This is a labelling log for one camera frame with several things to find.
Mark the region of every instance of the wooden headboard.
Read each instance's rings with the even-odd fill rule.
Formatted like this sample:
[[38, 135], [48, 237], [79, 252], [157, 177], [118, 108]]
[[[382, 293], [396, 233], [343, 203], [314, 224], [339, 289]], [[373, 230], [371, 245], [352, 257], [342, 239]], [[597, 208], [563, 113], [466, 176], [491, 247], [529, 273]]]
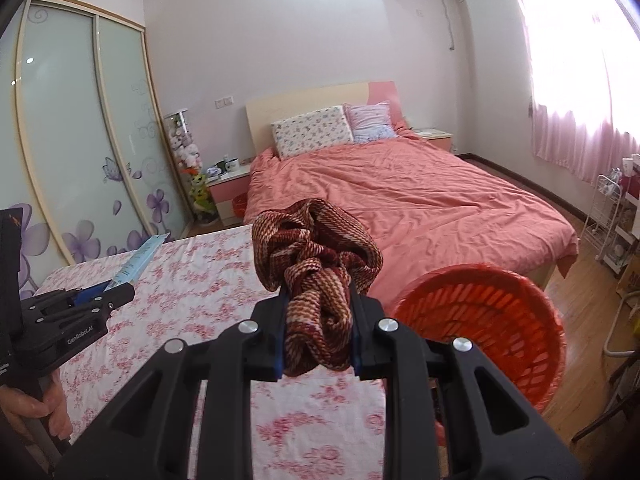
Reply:
[[393, 122], [402, 118], [398, 90], [393, 81], [324, 86], [250, 101], [246, 104], [246, 116], [255, 153], [273, 146], [271, 123], [274, 121], [344, 103], [365, 105], [382, 101], [390, 102]]

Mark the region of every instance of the sunlight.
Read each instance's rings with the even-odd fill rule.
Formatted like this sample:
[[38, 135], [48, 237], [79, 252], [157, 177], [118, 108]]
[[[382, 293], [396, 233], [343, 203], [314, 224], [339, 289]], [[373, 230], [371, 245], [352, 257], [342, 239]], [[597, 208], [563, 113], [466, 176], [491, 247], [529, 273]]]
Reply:
[[[598, 26], [590, 12], [596, 3]], [[522, 0], [536, 102], [594, 132], [640, 135], [640, 41], [615, 0]], [[606, 63], [594, 62], [603, 60]]]

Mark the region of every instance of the sliding wardrobe door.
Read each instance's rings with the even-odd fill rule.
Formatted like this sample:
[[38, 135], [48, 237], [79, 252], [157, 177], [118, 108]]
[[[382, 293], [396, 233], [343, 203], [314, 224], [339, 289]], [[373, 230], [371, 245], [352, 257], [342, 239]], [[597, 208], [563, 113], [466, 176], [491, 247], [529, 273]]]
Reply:
[[52, 270], [66, 265], [52, 239], [49, 226], [33, 193], [27, 174], [15, 113], [15, 53], [24, 6], [21, 6], [0, 38], [0, 209], [22, 209], [22, 248], [18, 285], [20, 297], [28, 298]]
[[17, 60], [25, 158], [52, 227], [78, 263], [132, 250], [145, 237], [102, 114], [93, 20], [31, 4]]
[[190, 221], [174, 179], [154, 110], [139, 31], [100, 18], [99, 59], [103, 99], [145, 221], [177, 238]]

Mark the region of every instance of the white mug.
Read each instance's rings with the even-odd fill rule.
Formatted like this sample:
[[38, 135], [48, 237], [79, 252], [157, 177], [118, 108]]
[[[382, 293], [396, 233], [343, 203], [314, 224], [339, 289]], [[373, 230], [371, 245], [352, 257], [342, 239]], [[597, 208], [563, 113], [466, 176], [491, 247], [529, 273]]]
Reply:
[[237, 171], [240, 169], [240, 162], [238, 162], [238, 160], [236, 158], [232, 158], [231, 160], [228, 160], [225, 164], [226, 170], [231, 172], [231, 171]]

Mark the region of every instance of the knitted scarf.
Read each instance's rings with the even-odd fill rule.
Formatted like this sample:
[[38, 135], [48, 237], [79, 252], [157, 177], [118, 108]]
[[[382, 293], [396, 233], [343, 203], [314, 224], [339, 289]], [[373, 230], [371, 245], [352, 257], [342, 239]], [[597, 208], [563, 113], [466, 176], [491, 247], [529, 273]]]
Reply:
[[267, 290], [285, 283], [290, 301], [285, 336], [285, 373], [302, 375], [321, 364], [350, 366], [353, 279], [364, 294], [382, 268], [382, 254], [353, 216], [320, 198], [254, 221], [255, 270]]

